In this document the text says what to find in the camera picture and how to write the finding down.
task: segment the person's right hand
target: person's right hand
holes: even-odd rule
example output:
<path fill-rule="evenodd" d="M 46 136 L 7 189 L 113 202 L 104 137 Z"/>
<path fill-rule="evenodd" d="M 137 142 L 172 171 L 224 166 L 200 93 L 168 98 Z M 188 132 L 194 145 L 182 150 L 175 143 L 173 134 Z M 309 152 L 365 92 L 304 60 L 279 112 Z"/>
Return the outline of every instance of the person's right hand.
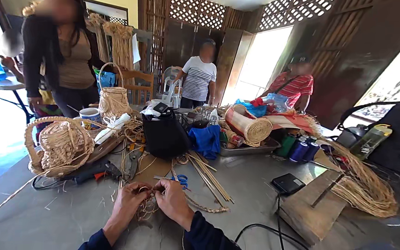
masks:
<path fill-rule="evenodd" d="M 182 226 L 186 231 L 191 230 L 194 211 L 188 206 L 180 182 L 161 179 L 153 188 L 158 207 L 169 218 Z"/>
<path fill-rule="evenodd" d="M 42 97 L 28 97 L 27 101 L 29 102 L 30 110 L 35 111 L 35 108 L 38 105 L 41 105 L 43 103 L 43 98 Z"/>

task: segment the green water bottle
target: green water bottle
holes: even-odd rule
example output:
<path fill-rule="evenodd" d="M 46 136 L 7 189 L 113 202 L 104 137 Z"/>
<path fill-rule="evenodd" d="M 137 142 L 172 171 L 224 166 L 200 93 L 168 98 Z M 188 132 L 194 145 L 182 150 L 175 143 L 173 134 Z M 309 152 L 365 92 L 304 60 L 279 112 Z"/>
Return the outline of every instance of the green water bottle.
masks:
<path fill-rule="evenodd" d="M 393 132 L 391 128 L 388 128 L 389 126 L 387 124 L 378 124 L 371 128 L 350 148 L 351 153 L 362 161 L 366 159 Z"/>

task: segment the paper sheet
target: paper sheet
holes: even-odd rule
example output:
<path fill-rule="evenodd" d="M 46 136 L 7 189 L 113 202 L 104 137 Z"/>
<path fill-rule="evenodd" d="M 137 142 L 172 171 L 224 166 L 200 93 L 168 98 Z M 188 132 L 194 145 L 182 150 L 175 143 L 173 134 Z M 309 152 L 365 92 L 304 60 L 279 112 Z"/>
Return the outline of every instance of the paper sheet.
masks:
<path fill-rule="evenodd" d="M 138 50 L 137 34 L 132 36 L 132 55 L 134 63 L 141 60 L 140 51 Z"/>

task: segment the mug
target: mug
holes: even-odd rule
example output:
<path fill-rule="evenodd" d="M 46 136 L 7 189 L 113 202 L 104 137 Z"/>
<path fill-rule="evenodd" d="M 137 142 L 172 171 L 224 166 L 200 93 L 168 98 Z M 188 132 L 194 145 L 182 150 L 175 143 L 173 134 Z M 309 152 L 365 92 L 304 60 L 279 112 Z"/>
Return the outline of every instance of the mug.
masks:
<path fill-rule="evenodd" d="M 97 108 L 87 108 L 87 109 L 80 110 L 80 117 L 82 119 L 88 119 L 88 120 L 91 120 L 93 122 L 101 123 L 100 110 L 97 109 Z M 89 122 L 83 122 L 83 127 L 86 130 L 97 130 L 97 129 L 100 128 L 97 125 L 91 124 Z"/>

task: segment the red striped shirt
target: red striped shirt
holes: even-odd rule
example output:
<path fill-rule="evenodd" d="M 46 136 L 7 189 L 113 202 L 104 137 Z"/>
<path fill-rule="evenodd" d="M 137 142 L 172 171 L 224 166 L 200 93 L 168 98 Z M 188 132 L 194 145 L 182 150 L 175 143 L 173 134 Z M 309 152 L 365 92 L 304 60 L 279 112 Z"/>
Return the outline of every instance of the red striped shirt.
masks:
<path fill-rule="evenodd" d="M 287 82 L 287 74 L 288 72 L 280 73 L 271 83 L 269 90 L 274 92 L 278 88 L 282 87 L 282 85 Z M 294 107 L 301 95 L 312 95 L 313 82 L 314 81 L 312 75 L 298 76 L 283 89 L 281 89 L 279 91 L 279 94 L 288 97 L 288 106 Z"/>

